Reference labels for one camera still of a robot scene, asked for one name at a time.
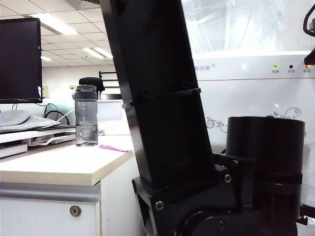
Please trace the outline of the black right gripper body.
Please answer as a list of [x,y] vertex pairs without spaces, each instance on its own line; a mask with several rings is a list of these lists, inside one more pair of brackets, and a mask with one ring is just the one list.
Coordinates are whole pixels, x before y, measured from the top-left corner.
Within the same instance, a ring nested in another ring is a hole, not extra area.
[[315,49],[313,49],[305,58],[304,58],[304,64],[313,66],[315,65]]

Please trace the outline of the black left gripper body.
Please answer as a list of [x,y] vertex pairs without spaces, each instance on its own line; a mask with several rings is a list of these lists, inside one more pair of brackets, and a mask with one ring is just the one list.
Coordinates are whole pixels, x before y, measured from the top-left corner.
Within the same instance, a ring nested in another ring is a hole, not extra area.
[[308,217],[315,217],[315,208],[313,206],[308,206],[305,204],[301,204],[300,206],[300,217],[296,220],[297,223],[302,225],[308,224]]

